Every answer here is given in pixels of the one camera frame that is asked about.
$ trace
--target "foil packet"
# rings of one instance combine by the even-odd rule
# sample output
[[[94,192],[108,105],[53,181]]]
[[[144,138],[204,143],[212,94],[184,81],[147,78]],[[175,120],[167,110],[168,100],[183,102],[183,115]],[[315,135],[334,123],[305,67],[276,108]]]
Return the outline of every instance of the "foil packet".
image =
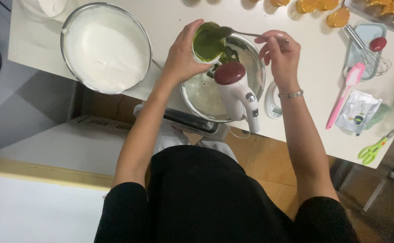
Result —
[[[381,103],[382,99],[353,90],[335,121],[335,125],[351,130],[359,136],[367,123],[373,118]]]

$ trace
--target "silicone spatula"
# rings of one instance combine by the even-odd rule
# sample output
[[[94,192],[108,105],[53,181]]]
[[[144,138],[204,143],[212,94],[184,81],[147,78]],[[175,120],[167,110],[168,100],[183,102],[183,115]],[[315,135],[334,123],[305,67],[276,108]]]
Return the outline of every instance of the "silicone spatula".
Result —
[[[364,70],[365,70],[365,64],[360,62],[356,63],[352,67],[352,69],[350,69],[350,72],[348,73],[346,78],[346,86],[344,87],[344,91],[342,92],[340,98],[338,99],[335,108],[332,110],[329,121],[326,124],[326,130],[330,129],[334,125],[338,117],[338,113],[340,113],[341,106],[344,103],[344,99],[346,98],[347,92],[349,92],[349,89],[351,87],[357,85],[360,82],[360,78],[362,77]]]

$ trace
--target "electric hand mixer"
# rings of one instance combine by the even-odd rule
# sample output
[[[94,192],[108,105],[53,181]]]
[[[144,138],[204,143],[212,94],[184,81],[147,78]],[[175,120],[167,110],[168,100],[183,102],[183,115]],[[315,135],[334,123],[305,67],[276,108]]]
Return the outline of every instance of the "electric hand mixer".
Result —
[[[227,115],[232,120],[246,118],[249,131],[257,133],[258,103],[254,92],[248,87],[245,67],[239,62],[229,62],[218,67],[214,80]]]

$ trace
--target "bracelet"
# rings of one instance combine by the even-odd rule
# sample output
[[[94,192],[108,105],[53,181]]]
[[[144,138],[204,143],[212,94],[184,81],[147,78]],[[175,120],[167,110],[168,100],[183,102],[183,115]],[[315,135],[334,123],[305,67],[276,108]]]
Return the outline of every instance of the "bracelet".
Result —
[[[302,96],[303,94],[304,94],[304,91],[301,90],[301,91],[299,91],[299,92],[297,92],[297,93],[288,94],[288,95],[281,95],[281,94],[278,94],[278,97],[279,97],[279,98],[296,98],[296,97],[298,97],[298,96]]]

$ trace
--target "red cap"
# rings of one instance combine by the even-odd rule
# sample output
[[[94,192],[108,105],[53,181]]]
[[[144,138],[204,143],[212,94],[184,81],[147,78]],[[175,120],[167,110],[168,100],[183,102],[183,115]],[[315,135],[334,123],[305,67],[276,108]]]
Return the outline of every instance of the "red cap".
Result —
[[[219,85],[229,85],[241,80],[245,73],[245,67],[240,62],[228,62],[216,69],[213,79]]]

